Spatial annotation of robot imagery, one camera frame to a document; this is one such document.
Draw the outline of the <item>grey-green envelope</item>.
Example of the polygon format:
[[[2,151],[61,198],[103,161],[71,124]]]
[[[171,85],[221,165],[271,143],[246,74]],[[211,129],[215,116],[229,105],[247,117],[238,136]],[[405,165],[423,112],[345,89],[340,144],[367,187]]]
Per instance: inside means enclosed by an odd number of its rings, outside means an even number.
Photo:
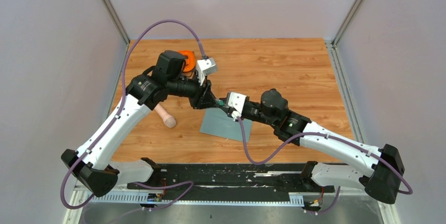
[[[240,124],[227,117],[225,112],[219,108],[205,110],[199,132],[225,139],[242,141]]]

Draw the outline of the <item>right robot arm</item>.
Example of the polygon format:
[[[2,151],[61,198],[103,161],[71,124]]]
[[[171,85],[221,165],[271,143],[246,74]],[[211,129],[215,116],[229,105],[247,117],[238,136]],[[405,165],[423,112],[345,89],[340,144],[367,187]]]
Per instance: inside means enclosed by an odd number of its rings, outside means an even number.
[[[271,126],[283,146],[292,143],[342,161],[340,165],[307,162],[300,177],[301,186],[307,191],[319,186],[362,189],[373,199],[390,205],[396,202],[398,194],[413,193],[403,178],[405,168],[397,147],[367,145],[336,134],[290,110],[288,101],[276,89],[265,91],[260,102],[229,92],[217,104],[234,121],[247,119]]]

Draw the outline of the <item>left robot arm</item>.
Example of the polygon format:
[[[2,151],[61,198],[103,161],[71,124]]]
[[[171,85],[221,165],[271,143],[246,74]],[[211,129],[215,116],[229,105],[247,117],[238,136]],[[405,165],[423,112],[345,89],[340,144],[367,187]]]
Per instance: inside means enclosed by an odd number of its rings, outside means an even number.
[[[102,197],[117,185],[142,182],[149,189],[160,185],[160,168],[151,159],[112,162],[111,158],[132,129],[169,95],[187,97],[193,109],[218,107],[207,79],[218,70],[215,60],[197,60],[192,78],[183,74],[185,66],[183,54],[161,53],[156,65],[131,80],[115,110],[90,139],[77,150],[63,152],[64,164],[94,196]]]

